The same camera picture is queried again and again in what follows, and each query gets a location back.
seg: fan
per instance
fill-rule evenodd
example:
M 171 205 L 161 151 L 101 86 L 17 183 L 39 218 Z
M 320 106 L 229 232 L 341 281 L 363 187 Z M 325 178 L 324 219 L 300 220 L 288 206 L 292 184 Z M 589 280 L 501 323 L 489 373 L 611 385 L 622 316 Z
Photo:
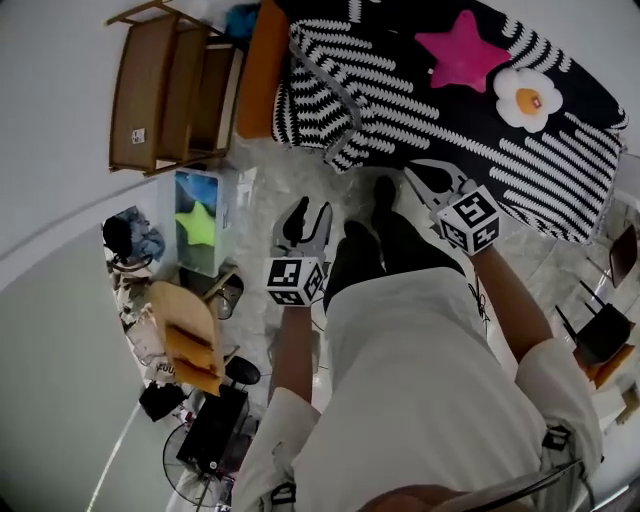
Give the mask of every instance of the fan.
M 214 507 L 220 512 L 231 510 L 232 478 L 223 475 L 217 468 L 204 472 L 197 465 L 185 464 L 178 459 L 178 452 L 189 429 L 190 425 L 183 423 L 167 438 L 162 454 L 167 480 L 183 499 L 196 506 L 196 511 Z

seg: shoe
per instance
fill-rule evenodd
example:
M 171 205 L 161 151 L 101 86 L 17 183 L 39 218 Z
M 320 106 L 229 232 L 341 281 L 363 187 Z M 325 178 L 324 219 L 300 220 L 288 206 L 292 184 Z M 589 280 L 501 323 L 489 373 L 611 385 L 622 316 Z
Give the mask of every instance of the shoe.
M 390 211 L 396 200 L 396 185 L 389 176 L 380 176 L 373 187 L 375 209 L 381 212 Z
M 350 238 L 357 236 L 366 237 L 367 235 L 369 235 L 369 231 L 357 220 L 348 220 L 344 223 L 344 236 Z

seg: pink star pillow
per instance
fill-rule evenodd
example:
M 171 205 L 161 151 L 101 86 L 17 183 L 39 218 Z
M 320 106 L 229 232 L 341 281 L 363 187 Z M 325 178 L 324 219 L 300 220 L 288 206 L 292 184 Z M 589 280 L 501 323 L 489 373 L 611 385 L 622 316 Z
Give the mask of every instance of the pink star pillow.
M 468 10 L 460 13 L 449 32 L 415 37 L 438 61 L 431 76 L 434 88 L 460 84 L 485 92 L 487 74 L 511 59 L 507 50 L 480 39 L 476 18 Z

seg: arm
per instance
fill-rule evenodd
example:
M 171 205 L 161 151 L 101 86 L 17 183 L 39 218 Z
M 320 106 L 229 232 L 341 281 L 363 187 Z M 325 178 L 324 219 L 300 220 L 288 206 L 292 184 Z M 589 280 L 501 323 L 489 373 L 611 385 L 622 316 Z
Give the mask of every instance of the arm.
M 236 477 L 234 511 L 271 507 L 271 493 L 291 481 L 292 462 L 318 422 L 320 413 L 311 406 L 311 336 L 311 308 L 285 308 L 269 407 Z
M 519 363 L 538 343 L 553 338 L 549 322 L 496 249 L 489 247 L 470 258 Z
M 311 403 L 313 383 L 311 308 L 284 308 L 282 335 L 276 347 L 269 400 L 285 388 Z

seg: green star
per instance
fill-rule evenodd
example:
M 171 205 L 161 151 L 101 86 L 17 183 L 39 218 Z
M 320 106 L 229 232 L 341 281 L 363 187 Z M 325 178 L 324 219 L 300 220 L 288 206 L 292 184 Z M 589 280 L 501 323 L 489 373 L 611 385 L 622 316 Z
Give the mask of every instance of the green star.
M 187 231 L 189 245 L 215 245 L 216 221 L 200 201 L 195 202 L 191 213 L 176 213 L 176 220 Z

